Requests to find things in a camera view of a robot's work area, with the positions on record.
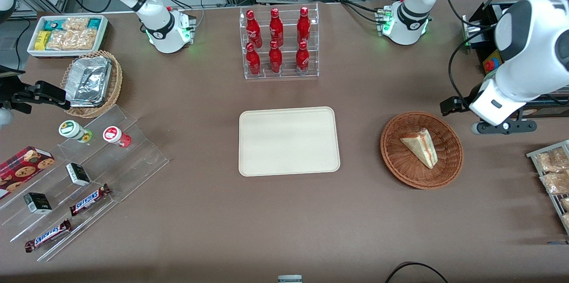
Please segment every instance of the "teal snack package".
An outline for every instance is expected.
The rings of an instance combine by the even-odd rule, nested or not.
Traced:
[[[43,27],[44,31],[63,30],[65,20],[48,20]]]
[[[87,27],[98,30],[100,24],[101,24],[101,19],[91,19],[89,20],[89,25]]]

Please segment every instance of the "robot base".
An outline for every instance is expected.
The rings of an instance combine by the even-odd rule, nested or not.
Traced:
[[[384,9],[379,13],[376,12],[376,21],[382,22],[382,24],[377,25],[377,32],[380,36],[390,38],[396,44],[411,45],[425,33],[429,20],[425,21],[422,29],[409,30],[397,16],[397,8],[401,4],[401,2],[395,2],[392,5],[384,6]]]
[[[190,19],[187,14],[183,14],[179,11],[171,11],[171,13],[174,16],[175,23],[165,38],[157,40],[152,38],[148,31],[146,31],[150,43],[162,53],[174,53],[187,44],[193,44],[193,38],[196,33],[195,18]]]

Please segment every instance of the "wicker basket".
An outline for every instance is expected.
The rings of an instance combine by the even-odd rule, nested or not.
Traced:
[[[115,105],[116,100],[118,99],[118,95],[120,94],[120,85],[122,84],[122,70],[120,68],[120,64],[118,64],[116,58],[114,58],[112,54],[105,51],[92,52],[85,54],[84,56],[79,56],[79,58],[94,58],[96,56],[104,56],[112,61],[111,77],[108,80],[108,89],[105,96],[105,103],[103,103],[103,105],[98,108],[71,108],[66,111],[70,115],[83,117],[84,119],[98,117],[99,115],[102,115],[111,109],[111,107]],[[67,71],[65,71],[65,74],[63,75],[63,80],[61,80],[61,84],[59,85],[61,88],[65,87],[65,82],[67,82],[67,76],[69,75],[69,70],[71,70],[72,64],[73,63],[67,67]]]
[[[405,133],[429,130],[439,162],[431,170],[403,144]],[[390,171],[404,183],[423,189],[451,183],[461,171],[464,153],[457,134],[443,120],[426,112],[405,112],[391,119],[381,134],[381,155]]]

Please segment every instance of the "sandwich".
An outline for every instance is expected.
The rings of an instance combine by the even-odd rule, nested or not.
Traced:
[[[400,140],[428,168],[433,168],[439,161],[429,130],[423,128],[417,133],[407,133]]]

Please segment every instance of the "cookie box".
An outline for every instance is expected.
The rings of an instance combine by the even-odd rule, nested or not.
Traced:
[[[26,147],[0,164],[0,199],[48,168],[55,160],[51,153]]]
[[[37,37],[40,35],[40,32],[44,30],[45,24],[48,22],[53,22],[56,20],[63,20],[67,17],[75,17],[75,18],[89,18],[91,20],[100,20],[98,24],[97,36],[95,37],[95,42],[93,44],[93,48],[91,50],[36,50],[35,43],[37,41]],[[82,56],[83,54],[87,54],[90,52],[97,52],[101,45],[103,44],[103,40],[105,38],[106,30],[107,30],[108,20],[105,16],[97,15],[97,14],[71,14],[68,16],[42,16],[37,20],[37,25],[34,30],[34,35],[30,40],[30,44],[28,44],[28,53],[31,56],[35,56],[36,58],[71,58],[74,56]]]

